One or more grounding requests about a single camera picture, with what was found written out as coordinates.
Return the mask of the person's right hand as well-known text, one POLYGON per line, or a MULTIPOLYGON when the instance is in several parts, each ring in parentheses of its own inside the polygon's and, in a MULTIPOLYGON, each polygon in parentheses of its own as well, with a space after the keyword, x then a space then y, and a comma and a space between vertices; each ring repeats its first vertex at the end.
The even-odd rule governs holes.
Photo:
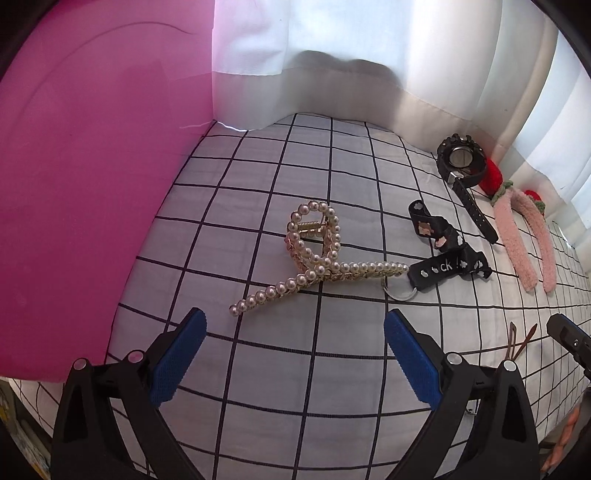
POLYGON ((541 467, 542 473, 547 473, 551 468, 555 467, 564 455, 565 447, 567 446, 575 428, 575 425, 580 417, 580 409, 581 406, 576 406, 572 412, 569 414, 566 424, 561 432, 559 440, 553 447, 551 453, 545 460, 544 464, 541 467))

